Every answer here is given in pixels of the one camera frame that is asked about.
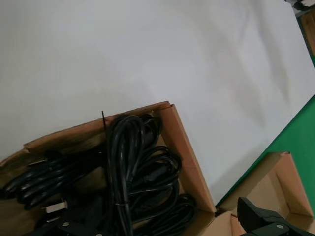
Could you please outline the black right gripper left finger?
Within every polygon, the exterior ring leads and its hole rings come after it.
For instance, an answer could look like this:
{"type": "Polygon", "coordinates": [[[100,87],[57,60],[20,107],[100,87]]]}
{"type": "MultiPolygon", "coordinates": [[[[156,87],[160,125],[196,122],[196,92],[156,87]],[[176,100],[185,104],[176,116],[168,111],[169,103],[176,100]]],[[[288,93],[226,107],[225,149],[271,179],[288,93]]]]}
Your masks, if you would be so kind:
{"type": "Polygon", "coordinates": [[[105,236],[106,231],[100,229],[100,219],[92,216],[80,218],[61,218],[49,223],[25,236],[105,236]]]}

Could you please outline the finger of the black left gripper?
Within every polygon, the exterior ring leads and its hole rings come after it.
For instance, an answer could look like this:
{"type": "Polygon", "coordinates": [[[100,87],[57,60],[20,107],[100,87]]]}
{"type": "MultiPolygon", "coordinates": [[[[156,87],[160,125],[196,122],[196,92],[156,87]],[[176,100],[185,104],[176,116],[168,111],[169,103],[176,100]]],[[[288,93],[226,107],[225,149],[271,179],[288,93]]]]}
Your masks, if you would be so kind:
{"type": "Polygon", "coordinates": [[[302,3],[302,0],[285,0],[285,2],[288,2],[289,4],[291,4],[291,6],[295,8],[296,10],[309,10],[310,9],[310,7],[305,6],[302,3]]]}

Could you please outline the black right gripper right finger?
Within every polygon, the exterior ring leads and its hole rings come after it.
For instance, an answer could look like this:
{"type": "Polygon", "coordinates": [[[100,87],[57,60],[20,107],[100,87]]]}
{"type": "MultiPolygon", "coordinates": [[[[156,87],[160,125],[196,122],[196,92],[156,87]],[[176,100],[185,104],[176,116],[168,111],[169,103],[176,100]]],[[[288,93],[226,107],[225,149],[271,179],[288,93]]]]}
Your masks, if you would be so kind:
{"type": "Polygon", "coordinates": [[[237,202],[237,218],[247,236],[294,236],[294,230],[278,213],[256,207],[248,198],[237,202]]]}

